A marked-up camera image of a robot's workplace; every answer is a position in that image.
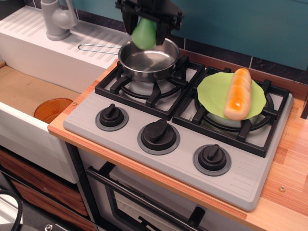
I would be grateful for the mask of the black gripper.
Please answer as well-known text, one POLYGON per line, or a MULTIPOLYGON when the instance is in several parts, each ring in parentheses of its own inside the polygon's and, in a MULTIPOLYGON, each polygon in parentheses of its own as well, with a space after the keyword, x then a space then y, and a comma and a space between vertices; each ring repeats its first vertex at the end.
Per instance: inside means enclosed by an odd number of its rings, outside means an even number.
POLYGON ((184 10, 170 0, 117 0, 126 32, 132 35, 139 17, 157 22, 156 45, 162 45, 173 29, 180 30, 184 10))

